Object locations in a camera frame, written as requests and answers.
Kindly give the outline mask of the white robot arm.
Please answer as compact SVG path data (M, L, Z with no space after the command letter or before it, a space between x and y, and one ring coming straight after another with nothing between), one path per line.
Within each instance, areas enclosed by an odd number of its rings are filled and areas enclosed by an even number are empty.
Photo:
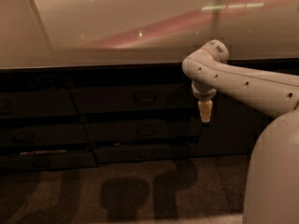
M182 62L192 81L201 120L210 122L220 91L274 120L251 154L242 224L299 224L299 79L231 66L219 40L205 43Z

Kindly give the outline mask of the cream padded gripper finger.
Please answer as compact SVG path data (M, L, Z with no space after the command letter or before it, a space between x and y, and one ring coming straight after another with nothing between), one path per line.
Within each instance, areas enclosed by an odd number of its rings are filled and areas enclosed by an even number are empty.
M211 119L212 112L212 101L204 100L198 102L198 108L201 116L201 121L204 123L209 123Z

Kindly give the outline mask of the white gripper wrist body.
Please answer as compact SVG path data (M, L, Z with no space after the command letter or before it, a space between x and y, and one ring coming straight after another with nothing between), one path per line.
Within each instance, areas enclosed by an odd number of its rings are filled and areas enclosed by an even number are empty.
M211 100L215 95L217 91L215 89L211 89L208 91L199 91L196 88L192 89L192 94L198 101L207 101Z

